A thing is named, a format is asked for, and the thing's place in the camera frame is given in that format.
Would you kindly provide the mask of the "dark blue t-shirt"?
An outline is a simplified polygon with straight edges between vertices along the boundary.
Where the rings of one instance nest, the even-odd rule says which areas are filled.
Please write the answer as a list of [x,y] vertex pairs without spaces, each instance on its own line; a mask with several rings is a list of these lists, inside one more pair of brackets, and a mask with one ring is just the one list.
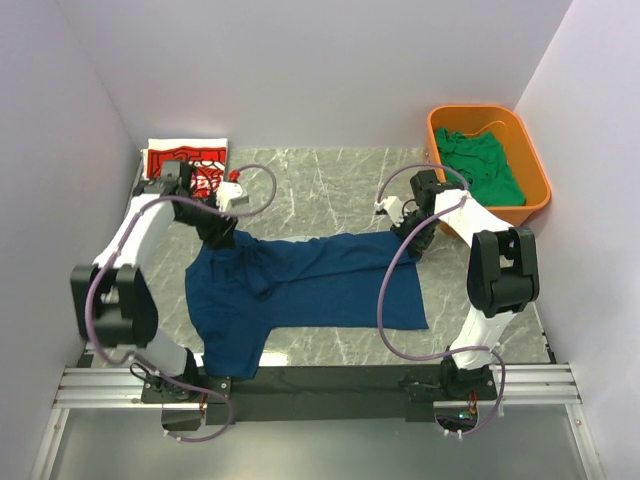
[[189,317],[210,376],[252,378],[277,328],[374,328],[391,232],[266,241],[237,231],[231,249],[201,248],[185,274]]

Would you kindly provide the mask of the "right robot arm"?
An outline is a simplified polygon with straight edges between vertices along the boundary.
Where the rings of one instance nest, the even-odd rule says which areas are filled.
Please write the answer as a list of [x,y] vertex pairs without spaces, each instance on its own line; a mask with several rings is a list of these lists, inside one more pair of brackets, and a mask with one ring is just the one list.
[[526,227],[499,219],[473,198],[464,180],[442,183],[433,170],[410,179],[417,209],[405,212],[396,196],[380,196],[378,214],[413,256],[430,245],[444,223],[470,247],[466,278],[470,309],[457,338],[440,363],[439,387],[460,399],[492,380],[489,364],[507,325],[539,295],[536,241]]

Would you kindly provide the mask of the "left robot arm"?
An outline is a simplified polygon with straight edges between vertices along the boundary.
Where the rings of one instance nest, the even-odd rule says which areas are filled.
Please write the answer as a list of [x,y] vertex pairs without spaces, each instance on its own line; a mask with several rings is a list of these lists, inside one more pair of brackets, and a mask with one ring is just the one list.
[[198,198],[196,169],[169,160],[157,177],[142,176],[131,191],[126,216],[108,246],[70,276],[80,336],[108,366],[130,366],[144,381],[186,402],[203,391],[194,353],[159,326],[159,314],[145,272],[161,237],[174,223],[194,228],[203,241],[228,246],[249,202],[232,172]]

